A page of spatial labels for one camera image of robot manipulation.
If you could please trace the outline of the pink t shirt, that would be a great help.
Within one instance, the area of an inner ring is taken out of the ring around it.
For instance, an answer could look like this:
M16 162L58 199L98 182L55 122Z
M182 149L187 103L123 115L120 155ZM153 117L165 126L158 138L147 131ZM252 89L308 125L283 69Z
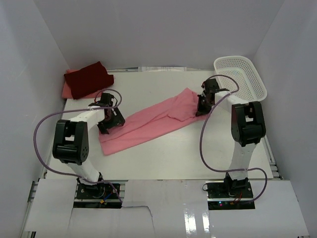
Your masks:
M123 126L100 134L99 141L105 156L137 146L171 133L206 116L196 116L197 94L189 88L180 94L129 116Z

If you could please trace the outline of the white perforated plastic basket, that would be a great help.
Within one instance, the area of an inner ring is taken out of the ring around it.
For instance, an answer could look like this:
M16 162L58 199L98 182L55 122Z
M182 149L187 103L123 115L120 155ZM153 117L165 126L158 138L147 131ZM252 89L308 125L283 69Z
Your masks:
M263 101L267 97L267 90L250 59L243 56L226 56L217 58L214 63L214 72L219 86L230 91L239 85L239 91L235 95L243 100Z

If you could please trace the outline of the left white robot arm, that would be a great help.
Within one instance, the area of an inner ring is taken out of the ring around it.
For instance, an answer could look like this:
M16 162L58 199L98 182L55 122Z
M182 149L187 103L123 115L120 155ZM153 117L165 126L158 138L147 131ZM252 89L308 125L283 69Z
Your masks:
M110 93L102 93L100 99L91 103L86 111L56 123L53 157L67 164L80 179L91 181L87 191L94 198L104 194L105 186L99 182L103 179L101 173L88 159L89 131L96 126L100 134L104 135L124 124L118 101Z

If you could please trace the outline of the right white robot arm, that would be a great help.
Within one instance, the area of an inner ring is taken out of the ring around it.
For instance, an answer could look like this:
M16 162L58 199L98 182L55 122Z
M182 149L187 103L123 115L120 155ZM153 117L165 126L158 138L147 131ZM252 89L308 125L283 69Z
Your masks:
M195 116L210 118L217 106L231 114L231 135L235 142L229 169L224 170L225 178L219 192L228 197L240 197L248 189L248 172L254 149L266 134L262 105L259 101L248 102L237 97L234 91L220 88L216 77L209 77L202 83L198 95Z

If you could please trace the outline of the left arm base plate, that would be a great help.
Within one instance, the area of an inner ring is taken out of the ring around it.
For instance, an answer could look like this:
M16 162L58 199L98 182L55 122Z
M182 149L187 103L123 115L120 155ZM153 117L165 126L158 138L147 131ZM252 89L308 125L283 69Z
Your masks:
M120 193L121 184L114 183L114 188L109 184L88 185L78 183L73 207L89 209L120 209L121 202L115 191Z

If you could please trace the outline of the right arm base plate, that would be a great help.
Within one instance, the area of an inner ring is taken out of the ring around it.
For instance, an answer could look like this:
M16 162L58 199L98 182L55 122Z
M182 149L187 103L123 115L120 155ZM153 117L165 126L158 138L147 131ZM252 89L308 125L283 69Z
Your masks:
M207 193L208 208L210 211L222 210L254 210L254 195L251 184L245 188L231 192L224 188L223 182L206 182L202 190Z

